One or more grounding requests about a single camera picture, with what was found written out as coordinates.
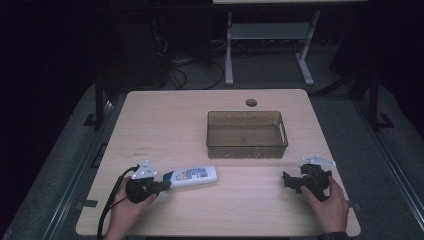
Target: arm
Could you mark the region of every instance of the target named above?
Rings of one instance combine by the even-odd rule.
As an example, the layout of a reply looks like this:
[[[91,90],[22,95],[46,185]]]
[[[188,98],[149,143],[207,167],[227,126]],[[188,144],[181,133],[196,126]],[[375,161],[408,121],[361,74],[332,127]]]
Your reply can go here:
[[[121,240],[125,237],[128,231],[136,224],[136,222],[143,215],[144,211],[149,207],[153,201],[157,198],[156,194],[151,195],[143,202],[134,204],[130,202],[126,197],[125,185],[127,184],[129,177],[122,180],[121,185],[115,195],[112,207],[109,229],[107,230],[106,240]]]
[[[301,187],[302,193],[308,199],[315,218],[324,232],[318,236],[318,239],[349,239],[346,234],[349,207],[342,188],[332,177],[329,177],[329,182],[330,197],[323,202],[320,202],[307,187]]]

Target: brown translucent basket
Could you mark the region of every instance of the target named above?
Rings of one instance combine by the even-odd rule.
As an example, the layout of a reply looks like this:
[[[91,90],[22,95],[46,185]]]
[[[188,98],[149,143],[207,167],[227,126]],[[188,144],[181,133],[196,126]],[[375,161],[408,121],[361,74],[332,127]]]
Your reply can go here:
[[[282,158],[288,146],[279,111],[208,112],[209,158]]]

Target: gray carpet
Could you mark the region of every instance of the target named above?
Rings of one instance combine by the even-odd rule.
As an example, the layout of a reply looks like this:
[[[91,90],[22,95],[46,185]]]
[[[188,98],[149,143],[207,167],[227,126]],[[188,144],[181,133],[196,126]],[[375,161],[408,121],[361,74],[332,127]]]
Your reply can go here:
[[[231,88],[302,88],[314,92],[340,77],[328,70],[337,46],[314,45],[307,63],[316,84],[306,87],[293,55],[296,47],[280,49],[278,54],[265,51],[250,58],[235,58],[235,84]],[[222,56],[214,61],[223,66]],[[188,78],[185,89],[203,89],[222,76],[222,69],[216,64],[196,63],[179,69]],[[176,72],[176,76],[182,82],[182,75]],[[325,97],[313,97],[311,102],[362,228],[354,239],[424,239],[423,229],[388,166],[387,153],[382,151],[380,141],[383,140],[422,200],[423,138],[383,87],[379,112],[386,113],[395,128],[379,132],[371,129],[365,120],[366,98],[359,102],[349,100],[349,87],[347,84]],[[226,88],[221,81],[212,89]],[[163,88],[173,89],[171,82]],[[90,167],[91,163],[108,142],[125,96],[106,109],[106,120],[99,131],[83,126],[86,117],[95,112],[94,99],[91,87],[63,129],[5,239],[94,239],[76,234],[75,226],[97,171]]]

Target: white bottle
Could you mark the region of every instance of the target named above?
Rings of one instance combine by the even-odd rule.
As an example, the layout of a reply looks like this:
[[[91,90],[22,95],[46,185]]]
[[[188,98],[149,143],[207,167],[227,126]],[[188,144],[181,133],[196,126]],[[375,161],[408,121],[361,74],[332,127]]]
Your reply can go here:
[[[163,175],[163,181],[170,181],[171,188],[187,187],[218,181],[214,166],[175,170]]]

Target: black sleeve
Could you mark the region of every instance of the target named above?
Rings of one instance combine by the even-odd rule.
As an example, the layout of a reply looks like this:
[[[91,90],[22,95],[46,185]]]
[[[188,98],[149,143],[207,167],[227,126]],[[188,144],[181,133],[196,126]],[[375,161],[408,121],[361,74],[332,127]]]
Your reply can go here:
[[[317,240],[350,240],[350,238],[345,232],[333,232],[321,234]]]

